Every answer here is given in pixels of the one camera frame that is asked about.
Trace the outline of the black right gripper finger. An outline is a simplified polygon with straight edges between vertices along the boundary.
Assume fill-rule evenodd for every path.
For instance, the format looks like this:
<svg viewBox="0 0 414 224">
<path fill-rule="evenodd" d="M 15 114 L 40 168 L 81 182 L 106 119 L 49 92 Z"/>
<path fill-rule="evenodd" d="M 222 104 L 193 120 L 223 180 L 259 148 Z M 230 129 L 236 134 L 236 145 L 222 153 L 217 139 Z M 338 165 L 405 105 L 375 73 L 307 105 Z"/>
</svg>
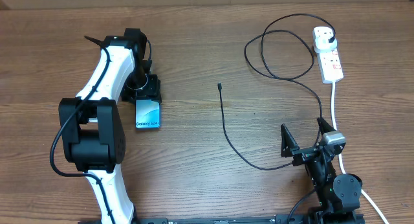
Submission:
<svg viewBox="0 0 414 224">
<path fill-rule="evenodd" d="M 321 134 L 335 131 L 335 129 L 323 117 L 318 117 L 317 122 L 318 122 Z"/>
<path fill-rule="evenodd" d="M 297 142 L 285 124 L 281 125 L 281 156 L 292 157 L 293 151 L 299 150 Z"/>
</svg>

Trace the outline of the blue Galaxy smartphone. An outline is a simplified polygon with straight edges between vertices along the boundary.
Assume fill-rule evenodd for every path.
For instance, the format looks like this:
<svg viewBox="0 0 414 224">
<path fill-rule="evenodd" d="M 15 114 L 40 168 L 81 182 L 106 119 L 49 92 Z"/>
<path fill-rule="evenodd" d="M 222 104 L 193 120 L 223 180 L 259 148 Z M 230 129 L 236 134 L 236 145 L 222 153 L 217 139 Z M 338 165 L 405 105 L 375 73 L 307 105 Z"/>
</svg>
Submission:
<svg viewBox="0 0 414 224">
<path fill-rule="evenodd" d="M 136 100 L 136 129 L 158 129 L 160 127 L 160 104 L 152 100 Z"/>
</svg>

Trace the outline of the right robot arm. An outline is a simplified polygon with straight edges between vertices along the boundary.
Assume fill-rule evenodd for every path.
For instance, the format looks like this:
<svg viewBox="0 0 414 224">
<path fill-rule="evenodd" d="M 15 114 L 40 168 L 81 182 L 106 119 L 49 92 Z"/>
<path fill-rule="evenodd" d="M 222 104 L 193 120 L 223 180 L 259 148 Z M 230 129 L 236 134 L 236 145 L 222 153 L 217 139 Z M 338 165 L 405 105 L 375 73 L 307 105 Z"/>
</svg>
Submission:
<svg viewBox="0 0 414 224">
<path fill-rule="evenodd" d="M 289 214 L 275 216 L 276 223 L 364 223 L 364 216 L 356 213 L 360 208 L 363 182 L 355 174 L 338 175 L 332 160 L 345 148 L 344 135 L 327 121 L 317 118 L 321 140 L 315 146 L 300 148 L 285 124 L 281 125 L 281 156 L 291 157 L 293 166 L 304 165 L 313 190 L 303 196 Z M 306 214 L 295 215 L 298 206 L 312 194 L 318 196 L 319 205 L 310 207 Z"/>
</svg>

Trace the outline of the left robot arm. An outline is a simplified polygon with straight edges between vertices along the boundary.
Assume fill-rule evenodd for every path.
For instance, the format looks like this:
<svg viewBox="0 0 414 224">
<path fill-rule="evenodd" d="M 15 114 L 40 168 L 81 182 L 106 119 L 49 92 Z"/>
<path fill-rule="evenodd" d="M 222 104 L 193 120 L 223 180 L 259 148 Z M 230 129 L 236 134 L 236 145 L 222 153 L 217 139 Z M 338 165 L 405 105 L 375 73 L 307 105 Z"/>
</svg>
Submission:
<svg viewBox="0 0 414 224">
<path fill-rule="evenodd" d="M 139 28 L 90 41 L 100 47 L 100 61 L 85 87 L 58 106 L 50 165 L 60 176 L 88 180 L 99 223 L 139 223 L 122 176 L 126 139 L 118 103 L 135 106 L 136 129 L 160 128 L 161 81 L 151 72 L 151 43 Z"/>
</svg>

